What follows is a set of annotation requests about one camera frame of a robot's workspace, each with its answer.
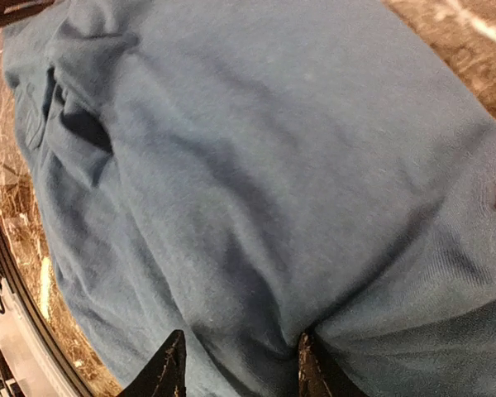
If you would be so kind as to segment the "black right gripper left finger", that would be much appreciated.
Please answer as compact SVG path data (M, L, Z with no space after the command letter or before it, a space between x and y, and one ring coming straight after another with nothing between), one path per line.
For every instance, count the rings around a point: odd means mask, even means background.
M186 344L174 330L119 397L185 397Z

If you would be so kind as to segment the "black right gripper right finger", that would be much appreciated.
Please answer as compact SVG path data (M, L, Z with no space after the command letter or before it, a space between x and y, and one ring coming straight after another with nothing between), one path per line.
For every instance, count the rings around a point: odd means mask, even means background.
M313 397L355 396L352 382L307 333L298 342L298 392Z

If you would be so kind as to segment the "dark blue garment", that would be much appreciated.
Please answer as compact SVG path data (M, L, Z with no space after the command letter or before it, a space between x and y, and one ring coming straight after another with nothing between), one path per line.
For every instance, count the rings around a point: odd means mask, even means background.
M496 396L496 121L377 1L62 1L3 31L58 286L129 385Z

